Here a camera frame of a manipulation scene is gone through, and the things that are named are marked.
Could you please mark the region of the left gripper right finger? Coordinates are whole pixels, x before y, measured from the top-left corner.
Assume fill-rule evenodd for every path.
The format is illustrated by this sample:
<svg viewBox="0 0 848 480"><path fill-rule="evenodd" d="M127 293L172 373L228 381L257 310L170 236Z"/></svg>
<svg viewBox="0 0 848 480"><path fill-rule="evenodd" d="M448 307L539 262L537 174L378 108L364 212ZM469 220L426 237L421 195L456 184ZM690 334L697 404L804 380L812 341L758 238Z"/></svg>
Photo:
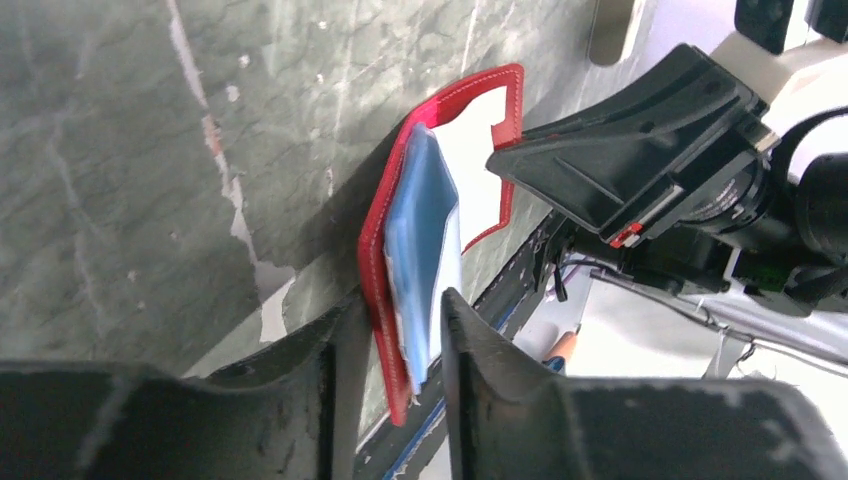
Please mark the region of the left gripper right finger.
<svg viewBox="0 0 848 480"><path fill-rule="evenodd" d="M816 407L765 380L580 378L508 343L472 375L456 479L843 479Z"/></svg>

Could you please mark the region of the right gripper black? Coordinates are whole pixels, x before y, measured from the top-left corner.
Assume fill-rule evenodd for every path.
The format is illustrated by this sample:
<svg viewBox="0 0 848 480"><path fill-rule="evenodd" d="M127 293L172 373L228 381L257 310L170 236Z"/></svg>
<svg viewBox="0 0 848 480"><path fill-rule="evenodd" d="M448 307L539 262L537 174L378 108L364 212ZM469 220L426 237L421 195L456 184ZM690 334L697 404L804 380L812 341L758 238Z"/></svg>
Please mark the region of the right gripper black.
<svg viewBox="0 0 848 480"><path fill-rule="evenodd" d="M607 244L598 259L672 295L732 281L758 299L827 299L847 287L847 158L791 157L744 135L766 102L681 44L602 102L524 134L487 169Z"/></svg>

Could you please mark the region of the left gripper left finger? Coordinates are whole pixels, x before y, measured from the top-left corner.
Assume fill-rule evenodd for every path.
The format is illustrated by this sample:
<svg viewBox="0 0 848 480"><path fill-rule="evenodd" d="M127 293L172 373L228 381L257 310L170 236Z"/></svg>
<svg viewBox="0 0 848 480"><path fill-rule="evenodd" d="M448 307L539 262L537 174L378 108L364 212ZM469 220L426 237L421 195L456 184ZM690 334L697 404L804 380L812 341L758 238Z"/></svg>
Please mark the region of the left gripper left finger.
<svg viewBox="0 0 848 480"><path fill-rule="evenodd" d="M360 292L205 378L5 361L5 479L349 479L371 328Z"/></svg>

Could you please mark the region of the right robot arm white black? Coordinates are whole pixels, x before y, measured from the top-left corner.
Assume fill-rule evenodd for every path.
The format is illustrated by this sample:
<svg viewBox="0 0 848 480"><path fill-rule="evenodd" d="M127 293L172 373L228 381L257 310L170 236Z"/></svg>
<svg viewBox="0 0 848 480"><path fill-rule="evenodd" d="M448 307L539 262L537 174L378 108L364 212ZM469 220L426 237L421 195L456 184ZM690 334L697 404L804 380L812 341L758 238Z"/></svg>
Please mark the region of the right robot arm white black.
<svg viewBox="0 0 848 480"><path fill-rule="evenodd" d="M775 343L845 365L847 156L801 142L843 107L778 134L768 109L847 57L816 41L781 56L739 35L682 44L619 93L528 130L487 168L549 204L540 259L664 304L744 352Z"/></svg>

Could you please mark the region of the red leather card holder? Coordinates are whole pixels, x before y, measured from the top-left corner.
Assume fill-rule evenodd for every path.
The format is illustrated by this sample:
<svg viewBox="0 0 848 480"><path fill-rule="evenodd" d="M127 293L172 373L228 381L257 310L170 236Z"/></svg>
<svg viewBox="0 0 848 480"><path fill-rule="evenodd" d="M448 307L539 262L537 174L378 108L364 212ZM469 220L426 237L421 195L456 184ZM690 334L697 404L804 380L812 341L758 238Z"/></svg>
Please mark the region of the red leather card holder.
<svg viewBox="0 0 848 480"><path fill-rule="evenodd" d="M461 286L461 257L505 228L512 185L487 160L522 135L517 63L463 78L403 119L358 240L361 286L393 424L406 422L440 354L438 305Z"/></svg>

